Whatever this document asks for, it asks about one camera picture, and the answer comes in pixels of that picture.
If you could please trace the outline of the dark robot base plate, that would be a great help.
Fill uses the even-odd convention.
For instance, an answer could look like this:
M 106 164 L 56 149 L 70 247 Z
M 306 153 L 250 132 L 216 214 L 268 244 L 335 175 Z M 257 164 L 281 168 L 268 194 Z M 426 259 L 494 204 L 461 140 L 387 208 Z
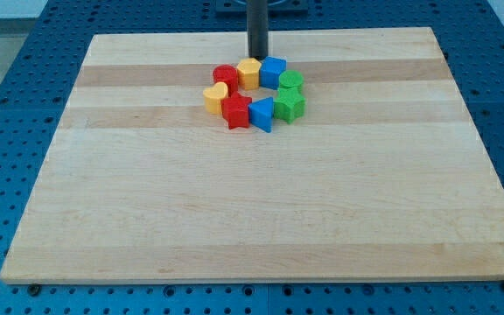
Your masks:
M 219 16 L 239 16 L 247 12 L 246 0 L 213 0 L 215 13 Z M 268 0 L 269 13 L 304 13 L 308 11 L 307 0 Z

